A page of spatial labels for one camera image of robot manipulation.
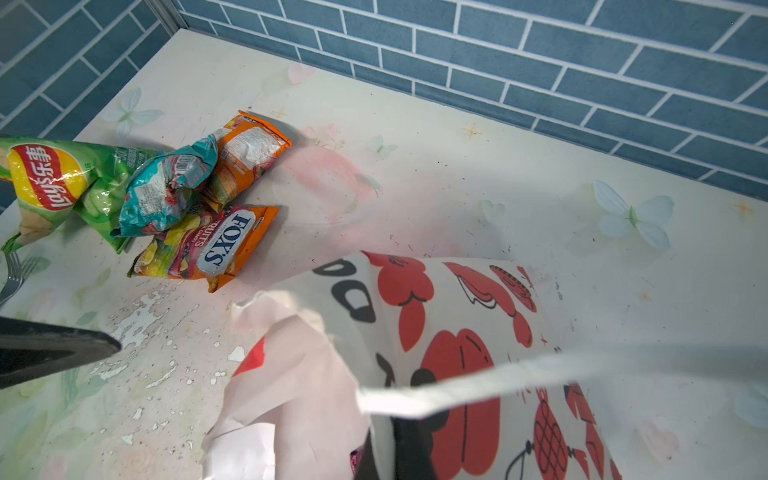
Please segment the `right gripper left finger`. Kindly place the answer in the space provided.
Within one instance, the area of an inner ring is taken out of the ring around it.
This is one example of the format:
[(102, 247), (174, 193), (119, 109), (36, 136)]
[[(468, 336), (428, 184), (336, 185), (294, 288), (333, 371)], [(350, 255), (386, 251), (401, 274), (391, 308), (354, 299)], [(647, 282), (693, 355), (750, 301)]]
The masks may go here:
[(358, 448), (364, 450), (361, 458), (359, 469), (356, 475), (353, 475), (354, 480), (378, 480), (378, 472), (375, 463), (375, 458), (372, 449), (371, 435), (368, 434), (365, 443)]

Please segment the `purple berries candy bag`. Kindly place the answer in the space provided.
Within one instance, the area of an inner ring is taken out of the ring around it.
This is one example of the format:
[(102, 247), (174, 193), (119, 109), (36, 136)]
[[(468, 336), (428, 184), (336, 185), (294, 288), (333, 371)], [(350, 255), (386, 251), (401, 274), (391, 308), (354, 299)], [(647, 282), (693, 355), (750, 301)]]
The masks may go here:
[(350, 453), (350, 468), (353, 475), (357, 474), (363, 453), (364, 450), (362, 448), (357, 448)]

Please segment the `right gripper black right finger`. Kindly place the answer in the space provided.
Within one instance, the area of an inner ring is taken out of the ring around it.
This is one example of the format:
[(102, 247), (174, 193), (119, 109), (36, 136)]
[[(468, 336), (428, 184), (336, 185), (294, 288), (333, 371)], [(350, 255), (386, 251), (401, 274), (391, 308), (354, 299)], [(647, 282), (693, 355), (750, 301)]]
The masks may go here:
[(441, 417), (421, 420), (394, 418), (397, 480), (435, 480), (432, 461), (433, 433), (441, 429)]

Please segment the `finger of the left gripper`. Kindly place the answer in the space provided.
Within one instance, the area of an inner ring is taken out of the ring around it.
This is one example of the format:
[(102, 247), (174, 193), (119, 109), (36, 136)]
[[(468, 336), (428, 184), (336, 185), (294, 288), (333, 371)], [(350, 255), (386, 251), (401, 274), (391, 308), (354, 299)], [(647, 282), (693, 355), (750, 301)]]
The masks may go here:
[(122, 350), (94, 330), (1, 318), (1, 388), (82, 367)]

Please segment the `teal candy bag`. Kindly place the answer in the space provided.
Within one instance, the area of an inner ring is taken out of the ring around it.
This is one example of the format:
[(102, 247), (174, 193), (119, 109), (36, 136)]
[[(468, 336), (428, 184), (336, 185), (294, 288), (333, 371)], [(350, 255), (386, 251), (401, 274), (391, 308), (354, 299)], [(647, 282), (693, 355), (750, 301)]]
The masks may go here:
[(217, 141), (209, 135), (143, 164), (130, 178), (111, 235), (156, 235), (179, 223), (199, 198), (217, 160)]

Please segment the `red white paper bag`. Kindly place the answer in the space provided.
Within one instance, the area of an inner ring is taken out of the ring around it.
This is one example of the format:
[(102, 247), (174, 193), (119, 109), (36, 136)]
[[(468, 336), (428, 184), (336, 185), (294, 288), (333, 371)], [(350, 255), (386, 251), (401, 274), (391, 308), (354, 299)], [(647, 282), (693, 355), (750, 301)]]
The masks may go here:
[(617, 479), (583, 380), (767, 373), (757, 346), (563, 352), (515, 262), (355, 253), (232, 314), (261, 338), (204, 439), (206, 479), (353, 479), (368, 434), (379, 479), (396, 479), (392, 420), (430, 416), (436, 479)]

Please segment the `fruit candy bag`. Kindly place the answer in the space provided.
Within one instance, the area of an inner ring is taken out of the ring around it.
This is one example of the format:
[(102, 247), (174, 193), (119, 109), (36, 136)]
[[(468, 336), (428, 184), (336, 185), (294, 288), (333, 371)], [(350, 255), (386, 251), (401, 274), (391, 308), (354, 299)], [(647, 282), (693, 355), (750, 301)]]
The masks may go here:
[(213, 293), (232, 281), (266, 235), (280, 209), (199, 204), (175, 226), (155, 235), (135, 258), (129, 277), (206, 280)]

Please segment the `green chips bag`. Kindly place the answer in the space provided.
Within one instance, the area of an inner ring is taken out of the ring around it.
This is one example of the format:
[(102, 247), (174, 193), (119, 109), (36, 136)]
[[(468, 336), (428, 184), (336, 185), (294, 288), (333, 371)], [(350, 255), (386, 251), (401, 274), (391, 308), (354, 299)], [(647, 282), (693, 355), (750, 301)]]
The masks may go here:
[(116, 252), (115, 239), (132, 175), (158, 156), (154, 150), (30, 137), (1, 139), (1, 179), (13, 184), (20, 208), (19, 232), (3, 246), (12, 253), (56, 230), (73, 213)]

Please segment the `green yellow snack packet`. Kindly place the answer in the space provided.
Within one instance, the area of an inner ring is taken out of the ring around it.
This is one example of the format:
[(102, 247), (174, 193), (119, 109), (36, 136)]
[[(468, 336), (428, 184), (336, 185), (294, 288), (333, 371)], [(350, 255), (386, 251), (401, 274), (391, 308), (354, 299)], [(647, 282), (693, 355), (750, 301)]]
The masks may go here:
[(242, 110), (213, 137), (218, 159), (202, 198), (217, 212), (262, 178), (292, 146), (276, 126)]

